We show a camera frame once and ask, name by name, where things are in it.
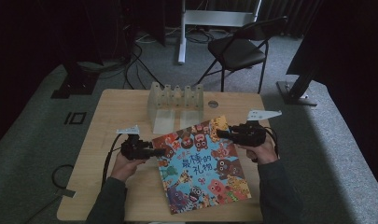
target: book cover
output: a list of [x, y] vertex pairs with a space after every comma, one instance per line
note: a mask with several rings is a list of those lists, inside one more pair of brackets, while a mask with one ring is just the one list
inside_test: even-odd
[[217, 137], [224, 116], [152, 140], [171, 214], [251, 198], [234, 143]]

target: children's book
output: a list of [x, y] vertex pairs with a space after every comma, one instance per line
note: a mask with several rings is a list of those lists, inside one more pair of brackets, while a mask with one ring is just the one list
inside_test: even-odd
[[251, 198], [234, 143], [217, 137], [224, 116], [152, 140], [171, 214]]

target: human hand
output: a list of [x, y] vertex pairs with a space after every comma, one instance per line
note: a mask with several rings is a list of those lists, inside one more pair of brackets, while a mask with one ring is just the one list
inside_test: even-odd
[[246, 149], [246, 156], [253, 160], [258, 159], [258, 165], [270, 163], [278, 160], [278, 156], [273, 148], [272, 138], [267, 134], [265, 141], [258, 147], [240, 146], [242, 149]]
[[125, 182], [128, 177], [135, 174], [137, 166], [145, 163], [147, 160], [134, 160], [129, 161], [125, 156], [119, 152], [116, 157], [116, 162], [113, 166], [112, 174], [113, 178], [116, 178], [122, 182]]

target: black backdrop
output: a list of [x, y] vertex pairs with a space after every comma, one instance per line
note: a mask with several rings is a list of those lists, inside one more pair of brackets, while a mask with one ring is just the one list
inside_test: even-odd
[[287, 74], [327, 86], [378, 181], [378, 0], [325, 0]]

